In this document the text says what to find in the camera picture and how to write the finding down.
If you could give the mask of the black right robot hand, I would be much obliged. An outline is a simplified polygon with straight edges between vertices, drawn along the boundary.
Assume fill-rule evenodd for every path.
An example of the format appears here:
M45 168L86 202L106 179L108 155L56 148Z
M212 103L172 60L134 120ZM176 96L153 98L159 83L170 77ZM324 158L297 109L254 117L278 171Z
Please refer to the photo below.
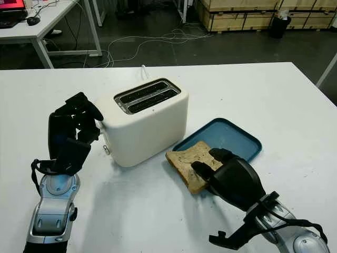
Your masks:
M191 166L214 194L242 211L266 195L258 174L246 160L226 149L212 148L209 154L222 164L217 170L200 161Z

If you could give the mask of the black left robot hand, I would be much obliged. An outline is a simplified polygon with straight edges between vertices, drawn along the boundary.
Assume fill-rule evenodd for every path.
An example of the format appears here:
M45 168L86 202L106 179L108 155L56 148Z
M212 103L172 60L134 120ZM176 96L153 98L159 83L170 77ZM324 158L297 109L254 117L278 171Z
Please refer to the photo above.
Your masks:
M67 139L91 144L100 134L96 121L103 121L99 109L88 100L83 92L65 101L65 104L49 115L49 157L55 159Z

